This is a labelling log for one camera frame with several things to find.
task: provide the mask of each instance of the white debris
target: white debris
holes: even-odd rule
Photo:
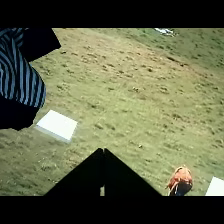
[[[50,110],[38,123],[36,129],[51,135],[63,142],[71,142],[72,135],[77,126],[77,122]]]
[[[167,35],[167,36],[173,36],[173,31],[169,29],[159,29],[159,28],[154,28],[154,30],[160,32],[161,34]]]
[[[224,180],[213,177],[205,196],[224,196]]]

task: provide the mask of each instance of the orange object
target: orange object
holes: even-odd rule
[[[178,167],[166,188],[169,187],[169,196],[184,196],[193,186],[191,171],[186,167]]]

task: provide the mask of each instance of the grass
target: grass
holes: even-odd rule
[[[0,130],[0,195],[43,195],[98,147],[162,195],[182,164],[188,195],[224,179],[223,29],[173,30],[55,29],[62,48],[32,63],[47,86],[35,123],[52,109],[78,128],[69,145],[33,127]]]

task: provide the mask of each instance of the striped shirt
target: striped shirt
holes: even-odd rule
[[[46,87],[38,72],[20,52],[28,28],[0,28],[0,95],[27,106],[41,108]]]

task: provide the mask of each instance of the black triangular object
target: black triangular object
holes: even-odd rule
[[[56,184],[46,196],[160,196],[108,149],[97,149]]]

